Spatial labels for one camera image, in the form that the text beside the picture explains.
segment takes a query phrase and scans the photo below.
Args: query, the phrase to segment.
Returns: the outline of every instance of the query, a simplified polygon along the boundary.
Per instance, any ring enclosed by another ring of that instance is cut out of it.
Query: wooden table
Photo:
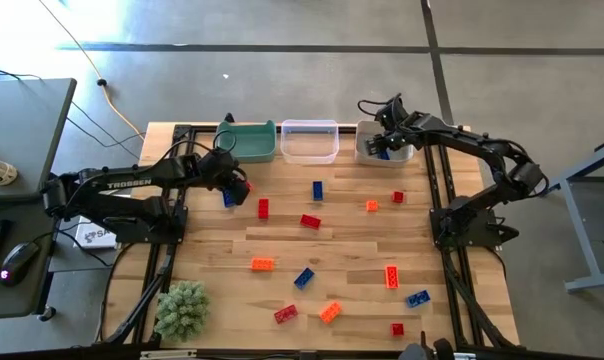
[[[171,145],[174,126],[149,124],[142,165],[158,160]],[[212,136],[199,134],[196,140],[210,145]],[[477,159],[457,151],[449,151],[449,158],[458,194],[483,188]],[[273,162],[242,168],[255,189],[240,207],[225,209],[218,191],[188,190],[188,225],[172,281],[203,281],[212,299],[211,316],[196,340],[163,346],[401,350],[419,342],[421,330],[426,331],[429,344],[442,337],[453,343],[441,257],[432,245],[427,215],[432,204],[421,151],[403,168],[363,166],[354,162],[354,135],[341,135],[340,152],[332,165],[287,164],[278,143]],[[323,181],[322,202],[312,200],[314,180]],[[406,203],[392,203],[393,191],[404,191]],[[136,189],[133,196],[159,193],[147,187]],[[267,221],[257,218],[259,198],[269,199]],[[367,213],[367,200],[377,200],[379,211]],[[320,229],[301,227],[302,214],[321,218]],[[517,343],[500,263],[483,248],[468,252],[478,302],[502,333]],[[148,253],[148,245],[138,244],[120,261],[108,298],[106,335],[138,301]],[[254,256],[275,258],[275,271],[251,272]],[[399,268],[399,289],[385,287],[384,267],[389,264]],[[307,266],[316,275],[300,291],[293,280]],[[406,297],[424,289],[432,300],[408,308]],[[333,301],[342,304],[342,313],[326,325],[319,313]],[[278,325],[273,313],[290,304],[295,304],[299,315]],[[155,301],[145,339],[152,331],[154,310]],[[470,339],[464,305],[460,313]],[[403,337],[391,336],[391,323],[396,322],[404,324]]]

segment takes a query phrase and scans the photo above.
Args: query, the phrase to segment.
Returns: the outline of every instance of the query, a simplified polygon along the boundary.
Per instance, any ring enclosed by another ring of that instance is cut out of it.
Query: small potted plant
[[[202,333],[209,315],[209,297],[201,282],[181,281],[159,295],[154,330],[169,341],[191,340]]]

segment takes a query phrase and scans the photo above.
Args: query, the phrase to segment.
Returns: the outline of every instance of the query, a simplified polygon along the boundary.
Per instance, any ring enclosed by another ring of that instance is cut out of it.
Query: robotic arm
[[[548,178],[540,166],[516,142],[492,139],[487,133],[478,135],[465,131],[462,126],[448,126],[431,114],[418,111],[409,114],[402,106],[400,94],[384,103],[375,114],[375,121],[380,122],[385,131],[366,141],[369,155],[408,145],[419,150],[441,144],[479,157],[489,165],[494,185],[471,197],[458,196],[448,208],[432,213],[434,234],[440,234],[435,241],[440,247],[498,246],[516,237],[517,230],[495,223],[490,209],[499,203],[536,196],[530,194],[542,180],[548,186]],[[507,170],[505,159],[515,163],[511,170]]]
[[[238,165],[229,151],[215,148],[204,157],[195,153],[163,157],[151,166],[84,169],[45,184],[45,210],[49,216],[65,220],[83,215],[115,233],[121,243],[175,244],[184,234],[186,208],[173,207],[161,196],[138,200],[100,192],[141,186],[163,190],[201,187],[228,191],[241,205],[249,188],[246,174]]]

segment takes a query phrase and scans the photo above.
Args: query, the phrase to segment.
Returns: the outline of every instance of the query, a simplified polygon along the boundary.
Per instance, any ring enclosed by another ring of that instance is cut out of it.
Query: green plastic tray
[[[215,132],[229,131],[220,135],[214,144],[223,149],[233,145],[233,134],[237,137],[231,154],[243,163],[270,162],[275,157],[275,123],[271,120],[264,125],[240,125],[221,122]]]

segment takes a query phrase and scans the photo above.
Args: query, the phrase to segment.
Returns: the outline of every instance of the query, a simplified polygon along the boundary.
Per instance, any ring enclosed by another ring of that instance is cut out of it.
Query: concrete floor
[[[82,54],[52,50],[69,39],[37,2],[29,3],[33,4],[0,2],[0,68],[76,78],[76,103],[116,138],[131,135],[105,104]],[[428,45],[419,0],[47,3],[81,41]],[[430,3],[440,46],[604,48],[604,0]],[[355,107],[357,100],[383,100],[398,91],[408,107],[441,113],[428,54],[90,55],[116,91],[114,101],[120,110],[141,129],[150,121],[218,121],[227,112],[238,121],[356,122],[364,119]],[[455,122],[520,142],[550,177],[587,158],[604,142],[604,56],[443,55],[442,66]],[[77,111],[70,117],[103,135]],[[140,150],[138,140],[128,146]],[[133,161],[121,149],[103,149],[66,126],[54,171]],[[506,244],[503,256],[522,344],[604,357],[604,288],[576,295],[564,291],[563,282],[587,275],[587,267],[562,197],[515,203],[497,211],[521,231]],[[105,276],[104,271],[56,275],[50,303],[60,314],[46,324],[34,317],[0,320],[0,352],[89,344]]]

